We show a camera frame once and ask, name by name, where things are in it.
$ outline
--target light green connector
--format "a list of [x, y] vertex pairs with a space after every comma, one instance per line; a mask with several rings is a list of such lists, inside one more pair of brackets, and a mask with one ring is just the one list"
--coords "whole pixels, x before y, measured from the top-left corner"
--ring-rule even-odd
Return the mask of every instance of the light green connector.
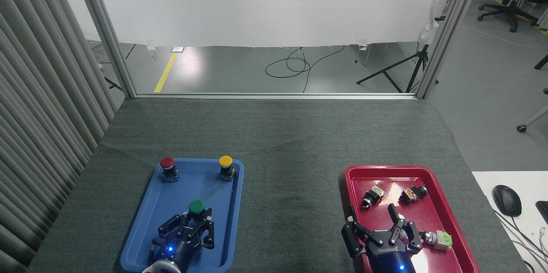
[[450, 250], [453, 245], [453, 238], [447, 232], [436, 230], [436, 243], [434, 249]]

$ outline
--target gray carpet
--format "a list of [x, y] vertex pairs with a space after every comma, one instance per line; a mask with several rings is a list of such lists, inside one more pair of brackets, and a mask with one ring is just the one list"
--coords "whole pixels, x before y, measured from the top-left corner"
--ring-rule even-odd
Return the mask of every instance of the gray carpet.
[[123, 272], [159, 160], [223, 154], [245, 164], [231, 273], [354, 271], [340, 236], [353, 164], [432, 169], [481, 271], [528, 272], [426, 101], [160, 98], [122, 104], [29, 271]]

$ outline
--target black tripod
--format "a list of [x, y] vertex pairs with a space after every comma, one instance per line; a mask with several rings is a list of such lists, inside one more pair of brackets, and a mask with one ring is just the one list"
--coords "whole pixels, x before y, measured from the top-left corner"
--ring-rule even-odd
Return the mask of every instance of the black tripod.
[[386, 76], [386, 78], [388, 78], [390, 83], [392, 83], [392, 85], [396, 88], [396, 90], [398, 90], [399, 93], [403, 93], [403, 91], [401, 89], [399, 89], [399, 86], [396, 84], [396, 82], [386, 72], [388, 70], [390, 70], [391, 68], [394, 68], [395, 66], [406, 62], [407, 60], [411, 60], [411, 59], [417, 57], [417, 58], [419, 58], [419, 60], [417, 60], [417, 64], [415, 65], [415, 70], [413, 71], [413, 75], [411, 75], [411, 80], [409, 80], [409, 84], [407, 85], [407, 89], [405, 90], [405, 93], [409, 93], [411, 91], [411, 87], [413, 86], [413, 82], [415, 82], [415, 78], [417, 77], [417, 73], [419, 72], [420, 66], [421, 65], [423, 66], [423, 71], [426, 68], [426, 63], [428, 61], [428, 52], [426, 51], [427, 49], [428, 49], [428, 44], [424, 45], [423, 50], [417, 51], [417, 54], [414, 54], [410, 57], [407, 57], [407, 58], [403, 59], [402, 61], [396, 62], [395, 64], [393, 64], [393, 65], [391, 65], [387, 68], [384, 68], [384, 69], [380, 70], [379, 72], [373, 73], [370, 76], [367, 76], [366, 78], [364, 78], [362, 80], [358, 80], [356, 82], [356, 84], [359, 85], [362, 82], [365, 82], [366, 80], [368, 80], [372, 77], [375, 77], [378, 74], [382, 73], [382, 74], [384, 74], [384, 76]]

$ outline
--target blue tray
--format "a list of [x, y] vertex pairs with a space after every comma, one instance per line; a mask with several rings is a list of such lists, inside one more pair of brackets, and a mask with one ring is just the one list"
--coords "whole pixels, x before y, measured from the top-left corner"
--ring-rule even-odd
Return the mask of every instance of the blue tray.
[[194, 199], [211, 208], [215, 223], [215, 248], [202, 248], [192, 260], [188, 273], [223, 273], [232, 265], [236, 229], [238, 226], [241, 184], [244, 165], [233, 160], [234, 179], [219, 179], [219, 161], [205, 158], [176, 158], [179, 181], [164, 183], [158, 164], [135, 217], [120, 259], [130, 272], [142, 272], [148, 267], [152, 239], [158, 237], [158, 227], [175, 214], [188, 211]]

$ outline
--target computer mouse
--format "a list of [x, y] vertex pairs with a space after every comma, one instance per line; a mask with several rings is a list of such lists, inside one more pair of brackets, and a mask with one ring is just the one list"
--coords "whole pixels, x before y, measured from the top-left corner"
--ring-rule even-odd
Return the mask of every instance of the computer mouse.
[[497, 185], [493, 189], [493, 198], [502, 214], [510, 217], [517, 217], [521, 214], [521, 200], [513, 189], [506, 185]]

